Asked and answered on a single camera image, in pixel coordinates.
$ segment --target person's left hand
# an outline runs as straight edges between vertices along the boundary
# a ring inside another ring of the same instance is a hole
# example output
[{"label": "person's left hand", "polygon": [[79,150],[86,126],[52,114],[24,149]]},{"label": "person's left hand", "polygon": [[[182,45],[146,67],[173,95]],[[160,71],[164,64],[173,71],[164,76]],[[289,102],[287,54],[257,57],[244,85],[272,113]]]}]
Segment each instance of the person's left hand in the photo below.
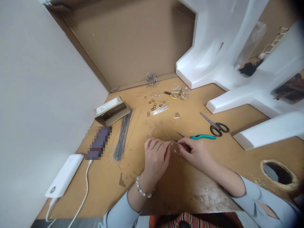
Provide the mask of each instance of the person's left hand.
[{"label": "person's left hand", "polygon": [[165,173],[170,159],[171,142],[150,138],[145,142],[145,170],[141,174],[147,191],[154,188]]}]

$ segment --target wrist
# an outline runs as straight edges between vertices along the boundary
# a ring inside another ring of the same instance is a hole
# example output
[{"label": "wrist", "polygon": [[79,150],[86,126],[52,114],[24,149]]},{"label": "wrist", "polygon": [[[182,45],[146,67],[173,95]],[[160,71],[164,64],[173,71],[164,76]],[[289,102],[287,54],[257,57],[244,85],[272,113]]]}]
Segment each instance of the wrist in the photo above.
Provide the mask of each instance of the wrist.
[{"label": "wrist", "polygon": [[144,193],[151,193],[155,188],[157,181],[153,180],[153,178],[151,178],[151,175],[143,171],[139,177],[138,183]]}]

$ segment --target sticker on box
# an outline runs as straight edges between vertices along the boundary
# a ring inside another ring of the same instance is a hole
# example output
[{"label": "sticker on box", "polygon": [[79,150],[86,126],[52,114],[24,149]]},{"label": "sticker on box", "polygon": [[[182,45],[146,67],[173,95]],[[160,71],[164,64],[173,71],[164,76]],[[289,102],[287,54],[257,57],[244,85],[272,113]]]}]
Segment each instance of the sticker on box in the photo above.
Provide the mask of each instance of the sticker on box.
[{"label": "sticker on box", "polygon": [[118,104],[118,100],[117,100],[117,98],[115,98],[115,99],[113,99],[113,100],[111,100],[111,101],[103,104],[102,106],[99,106],[96,109],[96,115],[102,113],[104,110],[107,110],[107,109],[109,109],[109,108],[111,108],[111,107],[113,107],[113,106],[115,106],[117,104]]}]

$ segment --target round hole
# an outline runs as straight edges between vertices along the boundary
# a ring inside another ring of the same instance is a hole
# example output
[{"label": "round hole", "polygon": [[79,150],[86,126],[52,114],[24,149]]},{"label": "round hole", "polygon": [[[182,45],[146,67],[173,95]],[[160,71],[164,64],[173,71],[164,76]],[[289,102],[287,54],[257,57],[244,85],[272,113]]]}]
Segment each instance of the round hole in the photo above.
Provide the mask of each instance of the round hole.
[{"label": "round hole", "polygon": [[296,175],[284,164],[274,159],[265,159],[260,162],[264,175],[280,188],[292,191],[298,188]]},{"label": "round hole", "polygon": [[292,183],[291,173],[283,166],[274,163],[267,162],[263,165],[265,173],[274,181],[287,185]]}]

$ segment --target hand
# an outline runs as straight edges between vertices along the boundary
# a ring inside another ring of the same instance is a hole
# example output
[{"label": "hand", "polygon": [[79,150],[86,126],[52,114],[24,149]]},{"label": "hand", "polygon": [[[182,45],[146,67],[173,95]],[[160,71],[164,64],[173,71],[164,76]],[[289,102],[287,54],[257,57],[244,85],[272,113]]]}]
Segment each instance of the hand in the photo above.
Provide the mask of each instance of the hand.
[{"label": "hand", "polygon": [[145,170],[139,183],[143,191],[151,192],[165,173],[170,159],[171,142],[150,138],[145,142]]},{"label": "hand", "polygon": [[213,160],[202,141],[184,137],[177,144],[181,155],[200,171]]}]

